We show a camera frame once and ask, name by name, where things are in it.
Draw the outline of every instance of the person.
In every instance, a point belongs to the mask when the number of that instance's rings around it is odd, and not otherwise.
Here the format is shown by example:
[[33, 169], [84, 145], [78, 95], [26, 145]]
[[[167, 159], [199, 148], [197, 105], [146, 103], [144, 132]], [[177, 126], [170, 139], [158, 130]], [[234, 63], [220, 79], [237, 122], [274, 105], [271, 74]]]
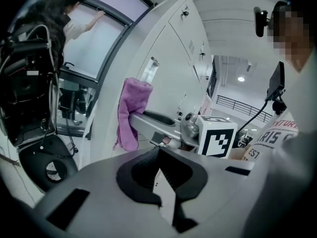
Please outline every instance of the person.
[[315, 26], [307, 22], [309, 17], [291, 4], [278, 2], [268, 25], [268, 35], [273, 38], [274, 48], [285, 54], [286, 60], [300, 74], [295, 84], [282, 96], [287, 109], [274, 117], [263, 128], [259, 137], [245, 148], [232, 149], [229, 159], [256, 161], [261, 154], [273, 149], [300, 132], [317, 130], [315, 111], [317, 102], [307, 99], [307, 92], [316, 92], [317, 76], [315, 50]]
[[77, 39], [84, 32], [90, 31], [105, 14], [99, 11], [87, 25], [79, 24], [68, 15], [85, 0], [38, 0], [32, 4], [25, 15], [18, 18], [14, 30], [26, 24], [44, 24], [48, 27], [52, 40], [52, 53], [58, 68], [63, 64], [63, 49], [71, 39]]

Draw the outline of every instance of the purple cloth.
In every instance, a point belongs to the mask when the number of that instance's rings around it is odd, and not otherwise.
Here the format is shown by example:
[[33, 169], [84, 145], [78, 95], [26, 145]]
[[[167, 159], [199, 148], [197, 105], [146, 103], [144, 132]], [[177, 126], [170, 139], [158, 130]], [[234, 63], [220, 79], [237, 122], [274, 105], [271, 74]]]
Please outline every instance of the purple cloth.
[[152, 91], [153, 86], [146, 82], [132, 77], [125, 79], [118, 106], [119, 126], [115, 146], [119, 143], [126, 151], [138, 149], [138, 132], [130, 126], [129, 115], [134, 112], [142, 114], [145, 111]]

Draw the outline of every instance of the white t-shirt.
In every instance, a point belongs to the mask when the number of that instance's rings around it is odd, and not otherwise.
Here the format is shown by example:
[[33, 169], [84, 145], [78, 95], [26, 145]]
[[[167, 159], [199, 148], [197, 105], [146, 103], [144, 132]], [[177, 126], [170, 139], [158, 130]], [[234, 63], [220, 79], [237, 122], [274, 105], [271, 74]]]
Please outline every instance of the white t-shirt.
[[80, 24], [74, 20], [70, 20], [69, 23], [64, 27], [64, 33], [66, 36], [65, 44], [71, 39], [77, 39], [85, 31], [86, 25]]
[[260, 154], [272, 152], [284, 140], [297, 136], [297, 133], [298, 128], [291, 113], [285, 110], [257, 139], [252, 140], [251, 146], [244, 154], [242, 160], [256, 161]]

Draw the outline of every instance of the railing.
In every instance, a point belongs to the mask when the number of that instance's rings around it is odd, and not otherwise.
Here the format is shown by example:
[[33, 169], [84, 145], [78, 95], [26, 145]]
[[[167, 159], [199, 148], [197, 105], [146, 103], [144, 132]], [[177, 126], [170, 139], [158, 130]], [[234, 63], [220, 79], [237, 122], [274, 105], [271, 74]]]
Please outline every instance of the railing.
[[[216, 104], [225, 106], [227, 108], [239, 111], [241, 113], [244, 113], [248, 116], [255, 116], [257, 114], [257, 112], [259, 112], [260, 110], [252, 107], [248, 104], [245, 104], [243, 102], [239, 102], [239, 101], [235, 101], [232, 100], [230, 98], [224, 97], [224, 96], [220, 96], [218, 95], [217, 97], [217, 102]], [[256, 119], [262, 121], [262, 122], [268, 122], [270, 119], [272, 118], [272, 115], [262, 111], [257, 117]]]

